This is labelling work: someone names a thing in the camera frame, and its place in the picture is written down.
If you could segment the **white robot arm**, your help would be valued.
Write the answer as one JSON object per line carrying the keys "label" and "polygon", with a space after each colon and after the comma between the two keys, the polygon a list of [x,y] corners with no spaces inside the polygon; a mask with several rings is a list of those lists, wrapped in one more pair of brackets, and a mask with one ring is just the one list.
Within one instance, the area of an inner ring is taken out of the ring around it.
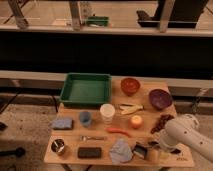
{"label": "white robot arm", "polygon": [[160,131],[159,146],[164,151],[171,151],[182,143],[213,162],[213,139],[199,133],[198,129],[199,121],[194,115],[175,117]]}

